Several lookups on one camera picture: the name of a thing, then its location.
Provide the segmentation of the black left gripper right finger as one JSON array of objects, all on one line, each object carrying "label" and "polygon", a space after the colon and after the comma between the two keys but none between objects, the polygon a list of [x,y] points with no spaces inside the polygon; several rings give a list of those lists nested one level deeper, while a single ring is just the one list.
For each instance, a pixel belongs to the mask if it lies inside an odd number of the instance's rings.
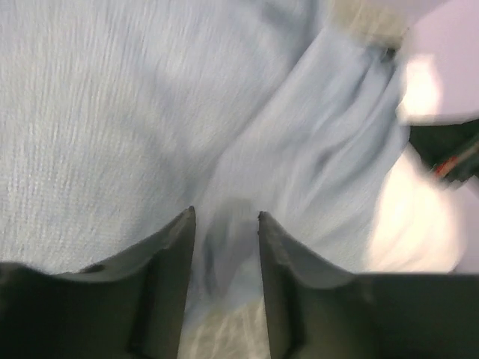
[{"label": "black left gripper right finger", "polygon": [[267,212],[260,264],[272,358],[476,358],[478,276],[352,274]]}]

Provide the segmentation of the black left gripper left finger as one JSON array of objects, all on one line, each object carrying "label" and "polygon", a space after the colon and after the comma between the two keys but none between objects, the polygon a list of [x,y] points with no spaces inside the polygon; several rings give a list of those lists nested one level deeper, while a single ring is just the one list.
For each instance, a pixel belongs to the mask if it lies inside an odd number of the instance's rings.
[{"label": "black left gripper left finger", "polygon": [[1,265],[1,356],[175,358],[195,241],[188,208],[159,232],[77,273]]}]

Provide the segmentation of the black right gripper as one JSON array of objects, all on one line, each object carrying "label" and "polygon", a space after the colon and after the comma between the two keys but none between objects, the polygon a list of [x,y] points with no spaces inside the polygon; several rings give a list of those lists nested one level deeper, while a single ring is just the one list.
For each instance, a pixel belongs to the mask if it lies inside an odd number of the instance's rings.
[{"label": "black right gripper", "polygon": [[409,143],[435,178],[448,184],[478,177],[478,120],[411,126]]}]

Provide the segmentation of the white pillow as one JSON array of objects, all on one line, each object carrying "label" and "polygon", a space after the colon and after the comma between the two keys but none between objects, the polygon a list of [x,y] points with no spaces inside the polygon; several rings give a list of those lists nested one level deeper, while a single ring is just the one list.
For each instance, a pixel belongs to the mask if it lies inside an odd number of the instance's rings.
[{"label": "white pillow", "polygon": [[383,183],[367,270],[477,271],[477,249],[477,197],[433,178],[407,145]]}]

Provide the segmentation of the grey striped pillowcase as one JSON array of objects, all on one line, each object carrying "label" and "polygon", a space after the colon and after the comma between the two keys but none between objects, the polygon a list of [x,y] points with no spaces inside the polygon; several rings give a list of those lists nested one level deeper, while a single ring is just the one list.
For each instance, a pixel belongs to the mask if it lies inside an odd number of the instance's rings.
[{"label": "grey striped pillowcase", "polygon": [[193,208],[175,358],[270,358],[259,215],[365,269],[405,30],[368,1],[3,1],[1,265],[77,273]]}]

